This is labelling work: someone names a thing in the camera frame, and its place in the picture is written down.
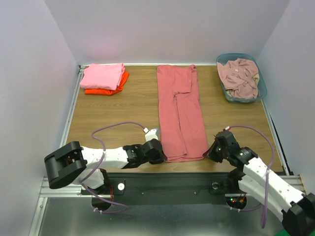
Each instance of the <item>gray floor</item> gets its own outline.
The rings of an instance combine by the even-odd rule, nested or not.
[[[257,205],[248,200],[248,207]],[[268,213],[260,227],[261,209],[234,212],[224,206],[133,206],[116,215],[93,212],[90,198],[50,198],[40,236],[273,236],[283,228]]]

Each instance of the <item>blue basket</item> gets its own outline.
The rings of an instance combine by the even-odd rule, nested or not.
[[[219,62],[222,65],[225,65],[229,60],[236,60],[237,58],[252,60],[257,65],[257,63],[254,60],[254,58],[252,58],[250,55],[243,54],[243,53],[226,53],[226,54],[222,54],[222,55],[217,57],[217,63]],[[258,72],[259,72],[259,82],[258,82],[258,85],[257,85],[257,87],[258,87],[258,96],[257,96],[257,98],[242,99],[242,98],[231,97],[230,95],[228,95],[226,93],[225,87],[224,87],[224,85],[223,85],[223,83],[221,81],[221,86],[222,86],[225,98],[229,102],[233,102],[233,103],[252,103],[252,102],[259,101],[259,100],[263,99],[267,95],[267,88],[266,88],[264,79],[262,78],[262,75],[260,73],[259,68],[258,68]]]

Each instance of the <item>red cloth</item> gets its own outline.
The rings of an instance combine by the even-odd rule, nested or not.
[[[168,162],[202,159],[208,143],[194,65],[157,67],[158,116]]]
[[[109,90],[109,89],[101,89],[101,88],[88,88],[85,90],[85,94],[87,95],[113,95],[123,90],[124,84],[128,79],[129,73],[124,72],[122,75],[122,79],[120,80],[119,86],[116,90]]]

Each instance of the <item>stack of folded towels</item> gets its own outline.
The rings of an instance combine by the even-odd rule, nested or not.
[[[129,76],[124,64],[113,65],[91,64],[84,70],[80,87],[85,94],[113,95],[123,90]]]

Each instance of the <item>green object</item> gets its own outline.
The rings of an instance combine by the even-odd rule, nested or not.
[[[280,233],[276,234],[275,236],[290,236],[287,231],[282,230]],[[310,234],[310,236],[315,236],[315,231]]]

